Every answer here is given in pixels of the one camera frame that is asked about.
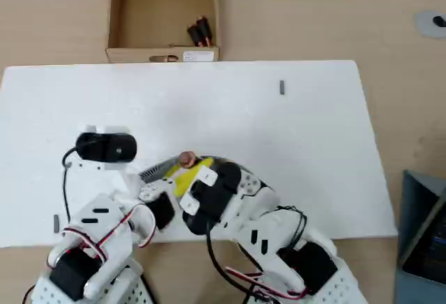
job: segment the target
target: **white foam board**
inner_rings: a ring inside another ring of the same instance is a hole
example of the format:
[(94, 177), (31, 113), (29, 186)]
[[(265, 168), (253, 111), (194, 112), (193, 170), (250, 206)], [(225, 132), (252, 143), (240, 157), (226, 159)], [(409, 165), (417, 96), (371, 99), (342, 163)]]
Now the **white foam board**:
[[(397, 233), (353, 61), (25, 66), (0, 90), (1, 247), (58, 240), (61, 157), (86, 124), (129, 127), (140, 169), (184, 150), (235, 160), (331, 238)], [(122, 188), (116, 172), (70, 170), (72, 214)], [(155, 237), (200, 239), (179, 218)]]

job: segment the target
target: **wooden desk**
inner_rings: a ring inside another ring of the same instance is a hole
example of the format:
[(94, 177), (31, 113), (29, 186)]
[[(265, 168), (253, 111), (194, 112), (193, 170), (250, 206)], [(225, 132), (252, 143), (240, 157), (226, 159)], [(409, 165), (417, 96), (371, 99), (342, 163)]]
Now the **wooden desk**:
[[(405, 168), (446, 176), (446, 40), (421, 37), (413, 15), (446, 0), (221, 0), (222, 59), (357, 61), (390, 196), (399, 213)], [(104, 63), (107, 0), (0, 0), (0, 66)], [(371, 304), (392, 302), (397, 241), (337, 241)], [(0, 250), (0, 296), (18, 303), (49, 248)], [(247, 269), (230, 243), (222, 264)], [(161, 303), (238, 303), (203, 243), (138, 251)]]

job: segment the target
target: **yellow object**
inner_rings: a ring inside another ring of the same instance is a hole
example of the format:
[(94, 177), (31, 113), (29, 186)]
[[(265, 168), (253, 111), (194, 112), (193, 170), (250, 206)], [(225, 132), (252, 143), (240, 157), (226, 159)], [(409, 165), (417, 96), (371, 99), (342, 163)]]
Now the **yellow object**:
[(177, 197), (177, 198), (182, 197), (186, 193), (187, 189), (192, 184), (195, 176), (198, 174), (201, 166), (205, 166), (205, 167), (209, 168), (213, 163), (214, 163), (214, 159), (206, 158), (203, 161), (199, 162), (197, 165), (189, 168), (189, 170), (187, 172), (185, 172), (184, 174), (181, 174), (180, 176), (174, 178), (175, 183), (176, 183), (176, 189), (174, 191), (175, 197)]

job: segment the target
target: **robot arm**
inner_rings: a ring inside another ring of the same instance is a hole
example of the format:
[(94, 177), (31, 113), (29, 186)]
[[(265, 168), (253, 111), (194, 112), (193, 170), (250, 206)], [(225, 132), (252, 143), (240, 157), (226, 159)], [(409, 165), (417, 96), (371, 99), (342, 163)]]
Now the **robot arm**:
[(139, 198), (174, 196), (185, 224), (192, 233), (207, 235), (210, 250), (211, 231), (237, 243), (260, 273), (252, 278), (229, 267), (225, 272), (255, 285), (257, 299), (367, 303), (333, 242), (306, 215), (294, 206), (280, 206), (279, 195), (240, 165), (190, 157), (194, 161), (187, 171), (176, 165), (157, 171), (157, 180), (146, 175)]

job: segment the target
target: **cardboard box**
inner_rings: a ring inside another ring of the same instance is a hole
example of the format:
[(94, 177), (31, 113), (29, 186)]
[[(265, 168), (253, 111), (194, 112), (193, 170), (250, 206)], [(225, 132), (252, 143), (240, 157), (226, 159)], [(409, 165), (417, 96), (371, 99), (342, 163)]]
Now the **cardboard box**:
[[(214, 47), (195, 47), (187, 28), (206, 16)], [(216, 61), (218, 0), (110, 0), (106, 53), (112, 63)]]

